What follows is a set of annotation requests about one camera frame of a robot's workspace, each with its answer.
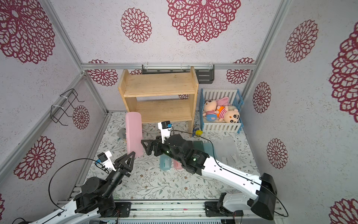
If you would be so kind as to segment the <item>pink pencil case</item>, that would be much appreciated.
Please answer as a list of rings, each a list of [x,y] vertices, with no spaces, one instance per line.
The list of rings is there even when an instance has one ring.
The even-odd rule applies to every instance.
[[[141,144],[143,139],[142,117],[138,112],[129,112],[125,117],[127,153],[135,152],[135,158],[144,154]]]
[[[183,168],[182,168],[182,164],[181,164],[180,162],[176,161],[176,160],[173,160],[173,167],[174,167],[174,169],[176,169],[176,170],[183,169]]]

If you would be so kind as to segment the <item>light blue pencil case top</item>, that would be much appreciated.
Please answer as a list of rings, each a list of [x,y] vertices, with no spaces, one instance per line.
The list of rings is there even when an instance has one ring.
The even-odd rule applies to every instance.
[[[172,167],[172,158],[167,155],[161,155],[159,161],[159,168],[162,171],[168,171]]]

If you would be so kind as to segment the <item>clear pencil case with label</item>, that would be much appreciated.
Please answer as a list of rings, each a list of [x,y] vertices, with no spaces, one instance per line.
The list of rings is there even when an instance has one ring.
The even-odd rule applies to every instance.
[[[227,160],[226,158],[224,158],[225,150],[223,145],[223,139],[214,141],[213,146],[214,146],[216,160],[226,164]]]

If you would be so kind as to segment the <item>dark green pencil case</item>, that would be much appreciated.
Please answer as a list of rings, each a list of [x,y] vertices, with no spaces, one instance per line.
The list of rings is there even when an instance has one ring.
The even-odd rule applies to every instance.
[[[195,150],[205,152],[203,141],[193,141],[193,147]]]

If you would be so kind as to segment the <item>teal pencil case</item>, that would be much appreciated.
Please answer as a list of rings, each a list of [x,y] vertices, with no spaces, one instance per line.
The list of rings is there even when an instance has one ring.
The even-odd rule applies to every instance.
[[[209,143],[209,142],[204,142],[203,146],[204,146],[204,152],[207,153],[208,155],[210,155],[211,157],[213,157],[214,156],[214,150],[213,150],[212,144]]]

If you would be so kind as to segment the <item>clear frosted pencil case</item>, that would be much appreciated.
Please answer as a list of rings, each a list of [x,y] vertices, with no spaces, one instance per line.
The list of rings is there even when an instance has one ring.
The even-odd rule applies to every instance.
[[[239,151],[236,147],[234,139],[228,137],[224,138],[223,145],[225,150],[224,158],[227,160],[226,164],[231,167],[239,165],[241,161],[239,159]]]

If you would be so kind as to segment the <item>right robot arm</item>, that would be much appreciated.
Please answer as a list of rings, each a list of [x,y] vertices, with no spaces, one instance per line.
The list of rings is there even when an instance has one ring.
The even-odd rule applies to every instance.
[[[235,212],[249,207],[257,216],[273,220],[277,201],[277,188],[271,175],[251,175],[217,161],[209,154],[195,148],[176,134],[164,139],[141,140],[147,155],[166,155],[191,174],[210,177],[237,190],[238,194],[223,193],[217,204],[221,212]]]

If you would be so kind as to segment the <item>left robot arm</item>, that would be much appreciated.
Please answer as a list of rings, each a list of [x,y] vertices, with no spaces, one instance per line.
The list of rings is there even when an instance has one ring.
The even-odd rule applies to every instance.
[[[82,224],[94,218],[129,217],[131,203],[116,203],[113,193],[122,183],[122,179],[130,177],[134,167],[135,152],[125,154],[114,162],[110,151],[101,153],[97,160],[92,160],[100,168],[110,169],[106,179],[96,176],[88,179],[81,192],[63,207],[47,216],[32,221],[33,224]]]

